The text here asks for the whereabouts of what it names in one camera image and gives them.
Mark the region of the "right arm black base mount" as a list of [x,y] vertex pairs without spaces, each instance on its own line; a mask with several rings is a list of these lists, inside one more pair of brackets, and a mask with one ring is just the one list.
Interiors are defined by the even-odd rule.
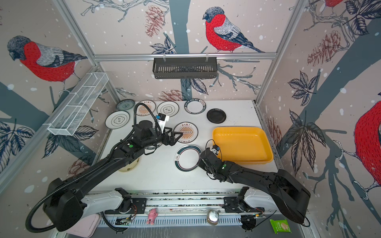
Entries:
[[236,197],[228,196],[223,198],[224,205],[222,208],[225,209],[226,213],[254,212],[262,214],[265,212],[263,207],[251,207],[247,202],[244,201],[245,194],[248,189],[248,186],[244,186]]

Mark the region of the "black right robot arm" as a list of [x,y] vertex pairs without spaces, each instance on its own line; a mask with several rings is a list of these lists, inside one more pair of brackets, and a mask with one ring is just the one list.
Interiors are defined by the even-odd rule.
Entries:
[[209,149],[201,153],[198,166],[220,182],[240,183],[267,193],[286,218],[304,223],[311,194],[286,170],[275,173],[245,168],[220,160]]

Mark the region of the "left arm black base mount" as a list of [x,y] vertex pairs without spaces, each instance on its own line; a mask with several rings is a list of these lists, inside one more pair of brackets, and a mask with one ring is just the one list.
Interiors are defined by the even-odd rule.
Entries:
[[105,214],[144,214],[147,202],[146,198],[132,198],[123,188],[116,188],[115,191],[122,195],[122,203],[114,210],[106,210]]

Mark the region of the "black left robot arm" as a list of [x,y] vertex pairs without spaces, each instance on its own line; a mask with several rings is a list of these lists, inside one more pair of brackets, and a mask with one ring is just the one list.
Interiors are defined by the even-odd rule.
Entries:
[[[32,233],[42,233],[54,228],[60,232],[68,230],[84,218],[90,206],[83,199],[95,186],[144,155],[146,148],[156,147],[158,144],[173,146],[179,141],[183,134],[165,126],[169,120],[167,115],[158,114],[152,118],[153,121],[134,122],[131,132],[112,147],[107,157],[78,176],[66,180],[57,178],[52,181],[46,196],[26,217],[26,229]],[[52,225],[44,228],[32,225],[32,218],[40,207]]]

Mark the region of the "green red rimmed white plate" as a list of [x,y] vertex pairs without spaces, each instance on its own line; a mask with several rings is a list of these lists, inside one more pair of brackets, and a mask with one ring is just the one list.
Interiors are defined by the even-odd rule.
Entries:
[[201,149],[196,145],[186,145],[180,148],[174,157],[174,163],[178,170],[190,172],[197,168]]

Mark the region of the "green rim plate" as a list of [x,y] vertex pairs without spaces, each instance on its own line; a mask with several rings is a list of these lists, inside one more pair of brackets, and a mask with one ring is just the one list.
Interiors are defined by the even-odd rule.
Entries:
[[159,144],[156,144],[153,146],[146,147],[145,149],[146,150],[155,150],[155,149],[159,148],[161,145],[162,145],[162,143],[159,143]]
[[189,114],[198,115],[206,110],[206,103],[197,98],[189,99],[185,102],[184,109]]

